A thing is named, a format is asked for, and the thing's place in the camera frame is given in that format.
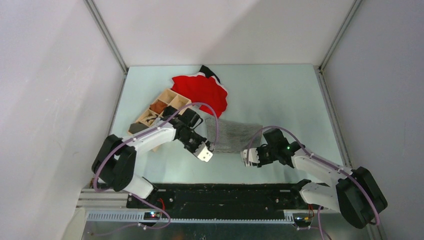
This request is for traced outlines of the grey striped underwear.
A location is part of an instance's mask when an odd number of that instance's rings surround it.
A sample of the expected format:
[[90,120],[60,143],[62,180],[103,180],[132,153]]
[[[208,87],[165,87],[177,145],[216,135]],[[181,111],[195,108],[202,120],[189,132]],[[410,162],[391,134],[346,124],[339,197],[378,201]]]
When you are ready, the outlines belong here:
[[237,154],[248,147],[261,145],[262,125],[241,123],[229,120],[216,121],[210,117],[205,119],[207,139],[214,140],[214,152],[219,154]]

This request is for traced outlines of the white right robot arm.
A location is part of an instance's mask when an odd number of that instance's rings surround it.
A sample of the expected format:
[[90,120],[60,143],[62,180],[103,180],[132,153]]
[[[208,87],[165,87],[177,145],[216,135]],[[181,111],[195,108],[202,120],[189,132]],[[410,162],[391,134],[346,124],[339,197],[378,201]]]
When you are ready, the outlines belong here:
[[258,130],[254,137],[264,138],[266,143],[258,147],[248,143],[241,152],[245,166],[260,168],[279,162],[320,180],[321,184],[304,179],[295,185],[290,201],[297,209],[309,204],[327,208],[340,213],[357,229],[380,224],[379,214],[388,207],[388,202],[368,169],[336,164],[315,154],[296,137],[289,142],[284,133],[294,136],[279,126]]

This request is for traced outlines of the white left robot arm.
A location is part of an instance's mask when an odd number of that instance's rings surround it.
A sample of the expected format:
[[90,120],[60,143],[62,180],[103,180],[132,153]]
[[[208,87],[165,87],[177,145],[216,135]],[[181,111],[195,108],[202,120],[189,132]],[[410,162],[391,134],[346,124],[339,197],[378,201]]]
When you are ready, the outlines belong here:
[[136,171],[137,158],[162,144],[179,141],[197,159],[208,162],[215,145],[195,131],[197,122],[203,122],[200,115],[187,109],[182,114],[174,111],[160,116],[152,126],[127,137],[111,134],[104,140],[91,170],[107,187],[136,195],[145,208],[153,208],[158,202],[157,188]]

